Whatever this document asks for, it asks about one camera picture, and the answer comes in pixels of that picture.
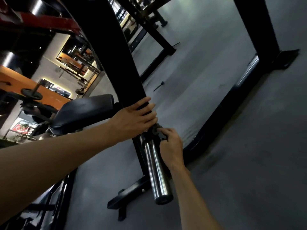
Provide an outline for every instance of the gym floor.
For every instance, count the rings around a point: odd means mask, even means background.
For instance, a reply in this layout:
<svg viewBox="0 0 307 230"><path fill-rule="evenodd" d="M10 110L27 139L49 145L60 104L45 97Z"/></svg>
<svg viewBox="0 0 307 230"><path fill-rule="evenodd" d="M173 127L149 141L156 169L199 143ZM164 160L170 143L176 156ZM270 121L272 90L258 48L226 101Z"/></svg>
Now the gym floor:
<svg viewBox="0 0 307 230"><path fill-rule="evenodd" d="M285 71L253 89L214 145L189 166L209 209L226 229L305 229L307 218L307 0L266 0L282 50L301 49ZM172 0L159 9L159 32L177 51L146 80L159 123L188 144L255 55L233 0ZM162 47L147 35L133 52L142 73ZM162 82L165 85L153 90ZM103 77L92 95L116 95ZM220 160L210 169L206 155ZM127 218L107 202L141 178L132 140L79 167L66 230L181 229L176 198L154 204L149 190L127 207Z"/></svg>

